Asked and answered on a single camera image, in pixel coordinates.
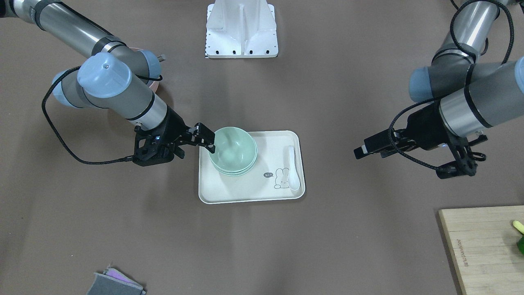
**stacked bowl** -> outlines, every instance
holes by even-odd
[[[224,127],[215,132],[215,153],[209,153],[209,157],[220,173],[241,176],[255,165],[257,153],[257,144],[249,133],[237,127]]]

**light blue plastic cap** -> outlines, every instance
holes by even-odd
[[[85,92],[98,98],[109,98],[129,87],[133,73],[110,53],[101,52],[88,58],[80,67],[78,83]]]
[[[520,91],[524,93],[524,57],[517,60],[517,63],[515,64],[515,80]]]
[[[414,102],[433,98],[428,67],[418,68],[411,74],[409,79],[409,96],[411,96],[411,100]]]
[[[155,54],[149,50],[139,50],[146,58],[147,65],[149,66],[149,77],[158,78],[162,73],[162,67]]]
[[[53,82],[51,82],[51,84],[53,84],[62,74],[64,74],[66,71],[61,71],[60,73],[58,73],[54,78],[53,78]],[[63,92],[63,89],[62,89],[62,81],[60,81],[60,83],[57,84],[57,86],[53,89],[53,95],[54,95],[54,98],[56,98],[61,104],[63,104],[64,106],[66,107],[72,107],[72,108],[77,108],[75,106],[73,106],[69,100],[67,100],[66,98],[66,95],[64,94]]]

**cartoon rabbit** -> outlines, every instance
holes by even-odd
[[[275,188],[289,188],[288,185],[288,175],[289,175],[289,168],[279,168],[275,172],[276,179],[275,179]]]

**white tray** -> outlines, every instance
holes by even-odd
[[[298,136],[292,131],[248,132],[258,146],[257,161],[242,176],[219,173],[201,147],[199,158],[198,196],[206,204],[297,199],[305,193],[304,170]],[[288,186],[288,146],[296,154],[300,187],[292,191]]]

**folded cloth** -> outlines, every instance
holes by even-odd
[[[108,268],[104,273],[95,273],[95,281],[86,295],[145,295],[139,283],[129,279],[120,271]]]

